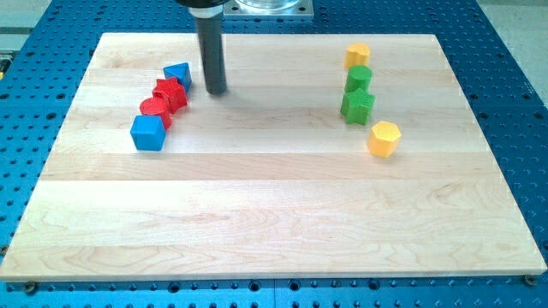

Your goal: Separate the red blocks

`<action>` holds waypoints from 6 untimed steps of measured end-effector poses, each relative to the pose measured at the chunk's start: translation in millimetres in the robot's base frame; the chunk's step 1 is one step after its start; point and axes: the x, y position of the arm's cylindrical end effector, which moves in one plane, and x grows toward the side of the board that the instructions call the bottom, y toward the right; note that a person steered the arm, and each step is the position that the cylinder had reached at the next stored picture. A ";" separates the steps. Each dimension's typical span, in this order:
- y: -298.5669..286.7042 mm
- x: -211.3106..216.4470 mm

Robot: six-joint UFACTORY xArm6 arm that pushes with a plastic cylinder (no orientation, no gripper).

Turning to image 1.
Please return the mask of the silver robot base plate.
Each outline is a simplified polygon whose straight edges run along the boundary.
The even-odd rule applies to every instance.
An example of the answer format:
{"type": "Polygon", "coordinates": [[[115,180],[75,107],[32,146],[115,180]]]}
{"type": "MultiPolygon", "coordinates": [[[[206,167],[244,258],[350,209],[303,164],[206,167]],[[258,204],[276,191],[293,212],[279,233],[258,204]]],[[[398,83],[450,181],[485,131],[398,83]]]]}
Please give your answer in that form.
{"type": "Polygon", "coordinates": [[[227,20],[311,20],[313,0],[229,0],[223,6],[227,20]]]}

